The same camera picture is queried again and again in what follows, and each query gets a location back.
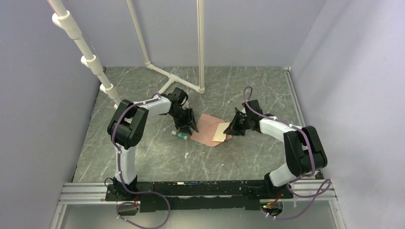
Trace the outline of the pink envelope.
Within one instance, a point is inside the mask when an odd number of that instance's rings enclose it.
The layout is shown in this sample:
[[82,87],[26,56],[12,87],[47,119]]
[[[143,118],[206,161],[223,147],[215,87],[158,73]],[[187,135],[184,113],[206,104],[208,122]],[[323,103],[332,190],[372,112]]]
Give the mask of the pink envelope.
[[[210,147],[215,147],[223,143],[213,141],[213,136],[219,123],[225,123],[225,121],[203,113],[197,123],[198,132],[193,132],[191,140]],[[231,135],[227,135],[225,141],[230,140],[231,138]]]

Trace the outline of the green glue stick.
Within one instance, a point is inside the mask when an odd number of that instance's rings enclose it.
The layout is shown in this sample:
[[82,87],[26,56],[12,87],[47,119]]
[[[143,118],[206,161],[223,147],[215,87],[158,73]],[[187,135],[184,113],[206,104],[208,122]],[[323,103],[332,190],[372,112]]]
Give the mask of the green glue stick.
[[179,131],[172,131],[171,134],[178,137],[178,138],[184,139],[184,140],[188,139],[187,135],[185,135],[185,134],[183,134],[183,133],[181,133]]

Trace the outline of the tan paper letter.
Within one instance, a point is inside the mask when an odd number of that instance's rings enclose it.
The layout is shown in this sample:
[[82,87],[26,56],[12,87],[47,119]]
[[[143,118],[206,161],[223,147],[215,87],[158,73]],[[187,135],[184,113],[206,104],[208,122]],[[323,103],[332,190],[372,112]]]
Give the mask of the tan paper letter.
[[215,131],[215,134],[213,136],[213,141],[215,142],[224,142],[227,138],[227,134],[224,133],[224,131],[229,127],[229,122],[225,123],[219,123],[218,127]]

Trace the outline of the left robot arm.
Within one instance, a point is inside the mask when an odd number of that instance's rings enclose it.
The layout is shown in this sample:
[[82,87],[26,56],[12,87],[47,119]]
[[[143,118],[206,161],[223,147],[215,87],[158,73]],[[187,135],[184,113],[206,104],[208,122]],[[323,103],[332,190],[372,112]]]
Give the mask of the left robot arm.
[[107,133],[116,152],[113,185],[124,200],[132,200],[137,194],[135,150],[143,137],[148,118],[170,115],[178,132],[191,135],[198,131],[188,98],[184,90],[176,87],[169,94],[156,93],[151,99],[141,102],[122,100],[118,105]]

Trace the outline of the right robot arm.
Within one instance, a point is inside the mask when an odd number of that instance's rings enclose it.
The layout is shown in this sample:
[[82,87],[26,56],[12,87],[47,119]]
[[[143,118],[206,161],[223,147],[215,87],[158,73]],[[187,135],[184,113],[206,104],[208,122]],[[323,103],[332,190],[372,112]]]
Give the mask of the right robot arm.
[[326,167],[328,159],[315,127],[290,125],[264,114],[258,100],[244,102],[243,107],[242,111],[236,109],[225,134],[244,136],[246,130],[254,130],[284,144],[284,164],[265,175],[263,192],[267,197],[275,198],[283,185]]

